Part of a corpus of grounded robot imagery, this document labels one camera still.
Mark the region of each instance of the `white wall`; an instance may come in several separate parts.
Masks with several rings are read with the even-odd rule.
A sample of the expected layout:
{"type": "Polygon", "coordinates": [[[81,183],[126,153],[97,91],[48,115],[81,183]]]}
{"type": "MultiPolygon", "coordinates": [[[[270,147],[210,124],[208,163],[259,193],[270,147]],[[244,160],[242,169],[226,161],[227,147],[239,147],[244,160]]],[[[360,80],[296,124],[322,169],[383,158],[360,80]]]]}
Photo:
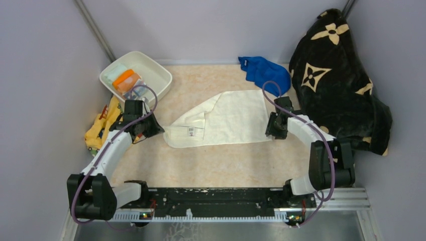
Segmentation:
{"type": "Polygon", "coordinates": [[[108,62],[71,0],[0,1],[0,33],[0,240],[58,240],[108,62]]]}
{"type": "Polygon", "coordinates": [[[355,160],[384,240],[424,240],[425,10],[424,0],[358,1],[349,17],[361,61],[393,115],[389,155],[355,160]]]}
{"type": "Polygon", "coordinates": [[[315,18],[346,0],[85,1],[117,57],[138,50],[162,64],[288,63],[315,18]]]}

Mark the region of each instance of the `white container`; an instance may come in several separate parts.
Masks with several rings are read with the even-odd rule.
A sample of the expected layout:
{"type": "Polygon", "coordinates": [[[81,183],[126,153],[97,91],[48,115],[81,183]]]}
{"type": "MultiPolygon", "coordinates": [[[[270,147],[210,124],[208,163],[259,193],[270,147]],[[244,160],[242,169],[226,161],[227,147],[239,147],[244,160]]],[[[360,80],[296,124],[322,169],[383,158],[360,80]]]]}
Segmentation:
{"type": "MultiPolygon", "coordinates": [[[[102,84],[104,84],[122,103],[124,103],[125,99],[105,77],[105,73],[110,72],[119,64],[126,66],[128,69],[133,69],[135,73],[139,74],[145,84],[154,90],[158,97],[158,101],[169,92],[172,83],[172,74],[145,54],[133,51],[114,61],[99,75],[99,80],[102,84]]],[[[143,94],[143,97],[148,99],[149,107],[154,106],[154,95],[149,90],[143,94]]]]}

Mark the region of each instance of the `white towel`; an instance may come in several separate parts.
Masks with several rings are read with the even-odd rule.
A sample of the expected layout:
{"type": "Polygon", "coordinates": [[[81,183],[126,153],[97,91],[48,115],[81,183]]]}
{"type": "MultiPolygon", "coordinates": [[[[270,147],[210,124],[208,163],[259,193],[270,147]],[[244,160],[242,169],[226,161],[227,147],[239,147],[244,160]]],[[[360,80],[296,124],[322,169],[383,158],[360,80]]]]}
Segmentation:
{"type": "Polygon", "coordinates": [[[174,148],[266,142],[267,124],[262,90],[227,91],[165,127],[164,140],[174,148]]]}

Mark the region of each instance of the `yellow cloth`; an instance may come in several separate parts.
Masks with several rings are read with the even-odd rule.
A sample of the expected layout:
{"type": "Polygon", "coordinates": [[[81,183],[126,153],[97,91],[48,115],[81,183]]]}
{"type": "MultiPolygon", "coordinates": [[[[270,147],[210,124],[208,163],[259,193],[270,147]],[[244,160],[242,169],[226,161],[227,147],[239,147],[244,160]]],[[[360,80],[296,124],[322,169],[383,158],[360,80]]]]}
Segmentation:
{"type": "Polygon", "coordinates": [[[110,132],[111,125],[122,114],[122,108],[119,100],[113,96],[109,106],[103,108],[102,113],[96,116],[93,126],[84,134],[86,146],[93,156],[99,151],[110,132]]]}

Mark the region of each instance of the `blue cloth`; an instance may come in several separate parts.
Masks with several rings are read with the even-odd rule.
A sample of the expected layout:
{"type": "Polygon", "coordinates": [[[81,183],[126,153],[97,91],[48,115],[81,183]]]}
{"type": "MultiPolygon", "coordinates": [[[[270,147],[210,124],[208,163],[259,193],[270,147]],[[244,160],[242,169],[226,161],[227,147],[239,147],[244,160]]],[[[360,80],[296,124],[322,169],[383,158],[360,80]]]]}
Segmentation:
{"type": "MultiPolygon", "coordinates": [[[[247,72],[246,80],[254,82],[254,84],[262,88],[263,83],[272,80],[280,86],[281,94],[290,89],[291,79],[288,71],[281,65],[272,63],[263,57],[238,57],[241,69],[247,72]]],[[[277,86],[267,84],[265,91],[279,96],[277,86]]]]}

